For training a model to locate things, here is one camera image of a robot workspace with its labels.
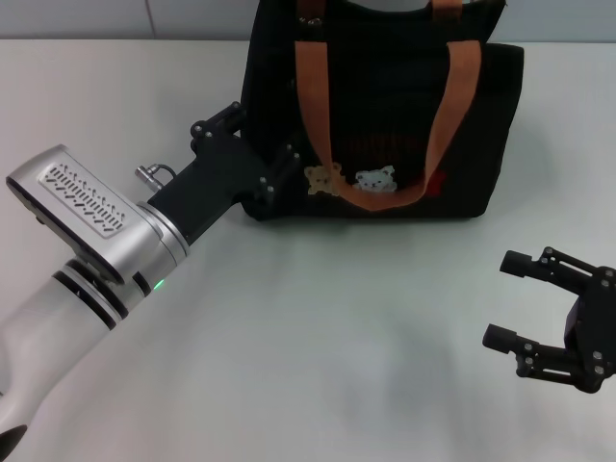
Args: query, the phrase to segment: bag handle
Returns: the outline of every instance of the bag handle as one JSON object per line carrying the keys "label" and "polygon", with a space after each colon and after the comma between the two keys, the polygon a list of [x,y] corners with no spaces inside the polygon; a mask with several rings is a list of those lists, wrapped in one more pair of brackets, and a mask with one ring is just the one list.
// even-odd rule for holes
{"label": "bag handle", "polygon": [[297,97],[303,124],[315,153],[330,173],[332,185],[337,188],[340,197],[370,212],[404,207],[424,197],[432,175],[473,104],[481,70],[481,45],[478,41],[450,42],[448,50],[449,77],[430,131],[422,179],[399,192],[366,192],[353,188],[334,168],[327,43],[295,43]]}
{"label": "bag handle", "polygon": [[[430,0],[430,3],[435,20],[460,17],[462,14],[462,0]],[[297,0],[297,17],[323,19],[326,6],[327,0]]]}

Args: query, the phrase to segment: black ring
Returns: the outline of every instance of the black ring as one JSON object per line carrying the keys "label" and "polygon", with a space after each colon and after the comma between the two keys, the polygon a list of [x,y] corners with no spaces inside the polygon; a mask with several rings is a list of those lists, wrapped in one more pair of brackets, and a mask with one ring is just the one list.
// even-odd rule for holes
{"label": "black ring", "polygon": [[152,293],[152,288],[140,272],[135,273],[135,275],[133,276],[133,280],[137,283],[137,285],[143,292],[143,296],[148,296]]}
{"label": "black ring", "polygon": [[94,286],[94,288],[98,292],[100,292],[100,294],[103,295],[103,297],[107,301],[109,301],[109,303],[112,305],[112,307],[114,307],[114,309],[122,317],[122,319],[126,319],[126,317],[128,316],[128,310],[126,309],[126,306],[124,306],[122,300],[120,300],[117,295],[114,294],[114,291],[107,287],[107,284],[105,284],[98,276],[96,276],[96,274],[91,272],[85,265],[83,265],[81,262],[78,262],[77,260],[71,260],[66,265],[69,268],[73,268],[75,271],[77,271],[77,273],[79,273],[81,277],[90,282],[91,285]]}
{"label": "black ring", "polygon": [[113,330],[114,327],[116,327],[116,322],[109,315],[109,313],[107,313],[105,308],[100,306],[100,304],[79,284],[77,284],[75,281],[73,281],[70,277],[68,277],[61,271],[56,272],[53,275],[53,278],[60,282],[71,292],[73,292],[75,295],[77,295],[81,301],[86,303],[90,307],[90,309],[96,314],[96,316],[98,316],[103,322],[105,322],[105,325],[109,327],[109,330]]}

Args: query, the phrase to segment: white table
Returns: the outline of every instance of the white table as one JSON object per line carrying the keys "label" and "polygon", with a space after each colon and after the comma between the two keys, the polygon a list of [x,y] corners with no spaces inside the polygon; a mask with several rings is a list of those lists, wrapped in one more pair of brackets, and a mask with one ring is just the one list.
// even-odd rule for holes
{"label": "white table", "polygon": [[[62,142],[133,200],[238,99],[246,43],[0,42],[2,175]],[[616,265],[616,45],[526,45],[485,217],[259,224],[230,211],[51,393],[10,460],[529,462],[616,458],[616,380],[522,380],[489,322],[562,345],[575,298],[499,273],[545,245]],[[0,189],[2,315],[70,257]]]}

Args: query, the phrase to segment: red patch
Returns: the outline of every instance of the red patch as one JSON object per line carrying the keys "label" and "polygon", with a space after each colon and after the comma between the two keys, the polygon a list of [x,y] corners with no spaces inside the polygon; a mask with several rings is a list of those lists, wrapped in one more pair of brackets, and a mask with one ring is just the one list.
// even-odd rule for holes
{"label": "red patch", "polygon": [[443,183],[447,180],[447,174],[442,170],[436,170],[425,190],[425,197],[436,198],[442,194]]}

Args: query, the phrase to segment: bear embroidery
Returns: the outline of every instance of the bear embroidery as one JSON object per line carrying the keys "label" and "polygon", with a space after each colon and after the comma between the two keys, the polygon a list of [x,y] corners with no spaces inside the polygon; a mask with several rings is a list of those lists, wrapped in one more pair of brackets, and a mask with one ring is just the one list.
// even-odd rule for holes
{"label": "bear embroidery", "polygon": [[[340,164],[334,163],[334,170],[340,172],[342,167]],[[326,193],[338,196],[336,187],[332,184],[331,175],[323,166],[307,167],[304,169],[304,174],[310,182],[308,194],[315,195],[316,193]]]}
{"label": "bear embroidery", "polygon": [[358,171],[354,188],[370,193],[392,193],[398,189],[394,181],[394,167],[386,166],[381,170]]}

